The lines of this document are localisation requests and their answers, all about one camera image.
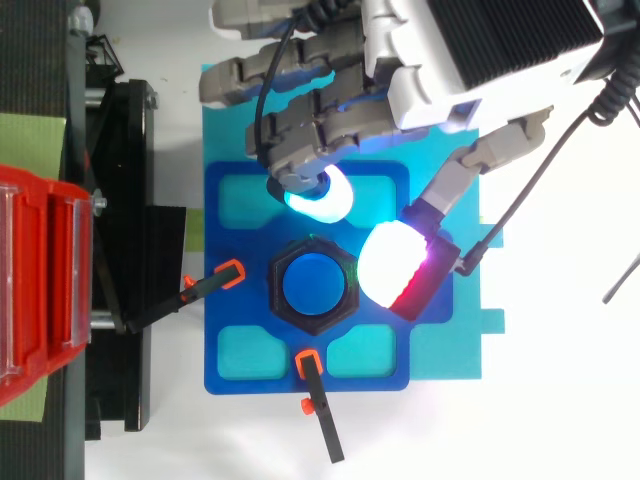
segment blue circular disc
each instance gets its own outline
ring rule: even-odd
[[[344,293],[344,275],[334,259],[321,253],[296,258],[284,273],[284,296],[303,315],[322,315],[335,307]]]

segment green paper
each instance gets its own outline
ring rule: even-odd
[[[66,120],[0,114],[0,163],[58,178]]]
[[[47,399],[47,380],[47,377],[41,378],[28,392],[0,408],[0,420],[41,422]]]
[[[196,208],[187,210],[186,230],[185,251],[187,253],[204,252],[204,210]]]
[[[0,114],[0,164],[57,179],[66,120],[58,117]],[[47,378],[0,408],[0,420],[41,422],[47,398]]]

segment hexagonal black ring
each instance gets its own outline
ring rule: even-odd
[[[283,288],[284,275],[297,258],[319,253],[333,259],[344,275],[344,292],[335,307],[320,315],[305,315],[288,302]],[[357,259],[336,243],[316,235],[291,243],[269,262],[269,307],[293,326],[310,335],[320,335],[353,315],[360,307],[360,284],[357,276]]]

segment red plastic bin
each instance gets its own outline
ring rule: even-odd
[[[0,166],[0,406],[86,346],[92,222],[84,190]]]

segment clear plastic lid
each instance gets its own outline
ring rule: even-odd
[[[89,341],[93,273],[93,206],[73,202],[73,265],[71,277],[71,347]]]
[[[16,186],[0,184],[0,380],[19,373],[14,356],[13,228]]]

